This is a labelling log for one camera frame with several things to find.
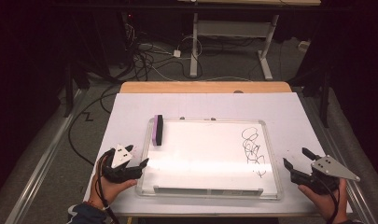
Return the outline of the person's left hand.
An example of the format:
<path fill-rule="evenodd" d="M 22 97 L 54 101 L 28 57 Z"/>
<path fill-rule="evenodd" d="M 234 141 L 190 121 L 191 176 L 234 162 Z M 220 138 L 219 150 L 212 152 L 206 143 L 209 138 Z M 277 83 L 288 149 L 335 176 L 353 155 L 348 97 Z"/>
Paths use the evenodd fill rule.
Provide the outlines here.
<path fill-rule="evenodd" d="M 103 209 L 105 206 L 103 204 L 103 200 L 101 199 L 100 195 L 104 195 L 104 199 L 107 201 L 108 204 L 112 204 L 118 197 L 118 195 L 123 192 L 124 190 L 133 187 L 137 184 L 137 181 L 134 179 L 127 180 L 123 183 L 112 183 L 109 182 L 104 177 L 101 177 L 101 188 L 98 187 L 97 180 L 98 175 L 94 175 L 91 181 L 91 191 L 90 196 L 87 202 L 98 209 Z"/>

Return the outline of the white metal desk frame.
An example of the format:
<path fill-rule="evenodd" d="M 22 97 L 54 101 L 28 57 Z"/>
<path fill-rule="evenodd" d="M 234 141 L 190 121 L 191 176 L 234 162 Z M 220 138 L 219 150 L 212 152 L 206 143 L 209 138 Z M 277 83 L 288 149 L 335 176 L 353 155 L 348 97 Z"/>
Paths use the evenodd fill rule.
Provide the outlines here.
<path fill-rule="evenodd" d="M 210 21 L 200 20 L 197 13 L 193 16 L 192 48 L 190 55 L 189 76 L 198 76 L 198 57 L 201 48 L 198 36 L 261 37 L 265 39 L 264 48 L 258 51 L 259 65 L 266 80 L 273 80 L 267 54 L 273 40 L 279 16 L 273 15 L 267 22 L 253 21 Z"/>

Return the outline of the person's dark jacket sleeve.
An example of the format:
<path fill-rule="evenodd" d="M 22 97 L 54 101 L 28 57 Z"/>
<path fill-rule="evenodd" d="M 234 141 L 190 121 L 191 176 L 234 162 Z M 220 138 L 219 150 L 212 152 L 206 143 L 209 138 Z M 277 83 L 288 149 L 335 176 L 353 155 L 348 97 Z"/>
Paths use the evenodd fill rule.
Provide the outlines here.
<path fill-rule="evenodd" d="M 106 213 L 87 203 L 72 205 L 67 210 L 66 224 L 105 224 Z"/>

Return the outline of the wooden table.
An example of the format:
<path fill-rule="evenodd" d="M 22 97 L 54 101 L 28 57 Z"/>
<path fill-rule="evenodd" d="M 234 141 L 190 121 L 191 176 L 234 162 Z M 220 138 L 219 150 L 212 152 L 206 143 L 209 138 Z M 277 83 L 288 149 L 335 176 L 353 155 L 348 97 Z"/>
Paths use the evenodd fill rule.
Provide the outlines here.
<path fill-rule="evenodd" d="M 291 92 L 286 82 L 250 81 L 137 81 L 125 82 L 120 93 L 273 93 Z"/>

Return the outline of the aluminium rail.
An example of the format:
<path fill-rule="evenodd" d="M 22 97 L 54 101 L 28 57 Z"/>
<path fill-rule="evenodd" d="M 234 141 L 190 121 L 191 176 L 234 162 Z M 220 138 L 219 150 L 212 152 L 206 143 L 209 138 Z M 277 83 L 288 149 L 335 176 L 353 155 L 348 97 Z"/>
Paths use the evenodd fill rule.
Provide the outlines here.
<path fill-rule="evenodd" d="M 87 90 L 77 90 L 73 97 L 73 108 L 68 113 L 65 113 L 67 105 L 64 105 L 63 109 L 58 109 L 56 114 L 45 124 L 40 135 L 35 138 L 35 142 L 38 143 L 40 137 L 45 136 L 47 133 L 50 134 L 50 137 L 46 139 L 46 143 L 41 145 L 39 156 L 34 160 L 34 170 L 22 189 L 21 195 L 12 207 L 5 224 L 22 224 L 58 153 L 63 136 L 72 123 L 86 94 Z"/>
<path fill-rule="evenodd" d="M 348 182 L 348 201 L 354 210 L 351 217 L 366 224 L 378 224 L 374 199 L 378 193 L 378 174 L 358 142 L 334 91 L 329 92 L 327 125 L 320 118 L 320 98 L 304 97 L 301 92 L 298 95 L 324 151 L 360 177 L 359 182 Z"/>

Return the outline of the white whiteboard with silver frame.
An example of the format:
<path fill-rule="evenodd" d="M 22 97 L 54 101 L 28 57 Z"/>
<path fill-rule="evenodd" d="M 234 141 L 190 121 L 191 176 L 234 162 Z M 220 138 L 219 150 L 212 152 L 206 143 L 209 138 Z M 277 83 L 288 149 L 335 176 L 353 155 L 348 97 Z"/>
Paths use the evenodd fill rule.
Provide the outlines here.
<path fill-rule="evenodd" d="M 283 196 L 262 120 L 166 119 L 161 144 L 147 124 L 141 196 L 279 200 Z"/>

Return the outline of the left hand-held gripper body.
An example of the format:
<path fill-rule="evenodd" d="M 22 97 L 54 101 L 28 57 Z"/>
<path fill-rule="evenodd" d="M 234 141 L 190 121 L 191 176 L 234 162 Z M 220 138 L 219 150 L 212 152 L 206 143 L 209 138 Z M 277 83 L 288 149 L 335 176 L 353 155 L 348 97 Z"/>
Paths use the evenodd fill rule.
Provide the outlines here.
<path fill-rule="evenodd" d="M 102 164 L 103 176 L 112 183 L 122 183 L 130 179 L 139 179 L 142 174 L 137 173 L 137 166 L 128 167 L 133 158 L 122 145 L 111 148 L 106 153 L 106 159 Z"/>

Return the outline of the person's right hand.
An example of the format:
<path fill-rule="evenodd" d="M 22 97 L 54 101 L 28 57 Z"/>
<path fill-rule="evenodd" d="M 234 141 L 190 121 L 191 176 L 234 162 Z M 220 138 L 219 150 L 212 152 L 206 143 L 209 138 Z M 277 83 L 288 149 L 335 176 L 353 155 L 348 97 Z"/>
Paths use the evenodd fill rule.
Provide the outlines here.
<path fill-rule="evenodd" d="M 298 185 L 298 189 L 315 204 L 318 212 L 326 221 L 330 221 L 335 211 L 335 204 L 330 195 L 318 195 L 304 185 Z M 334 191 L 334 197 L 339 201 L 338 212 L 332 220 L 332 224 L 341 224 L 348 220 L 346 180 L 341 179 L 339 189 Z"/>

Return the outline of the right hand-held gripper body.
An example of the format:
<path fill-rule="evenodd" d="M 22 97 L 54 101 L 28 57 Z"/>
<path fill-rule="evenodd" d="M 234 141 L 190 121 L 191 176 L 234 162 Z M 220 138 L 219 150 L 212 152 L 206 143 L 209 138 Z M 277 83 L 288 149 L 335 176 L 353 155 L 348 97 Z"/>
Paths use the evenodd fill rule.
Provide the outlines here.
<path fill-rule="evenodd" d="M 290 165 L 290 181 L 297 185 L 304 185 L 319 195 L 326 195 L 339 188 L 340 179 L 360 181 L 361 178 L 336 161 L 330 155 L 320 157 L 309 156 L 312 161 L 312 172 L 308 175 L 296 170 Z"/>

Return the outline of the purple and black whiteboard eraser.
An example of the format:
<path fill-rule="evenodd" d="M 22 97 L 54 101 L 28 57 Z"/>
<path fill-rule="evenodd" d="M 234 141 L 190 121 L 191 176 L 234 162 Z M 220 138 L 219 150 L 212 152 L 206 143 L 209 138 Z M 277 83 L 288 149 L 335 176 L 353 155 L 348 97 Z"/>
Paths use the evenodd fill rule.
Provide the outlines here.
<path fill-rule="evenodd" d="M 163 116 L 156 115 L 153 120 L 152 144 L 160 146 L 162 142 Z"/>

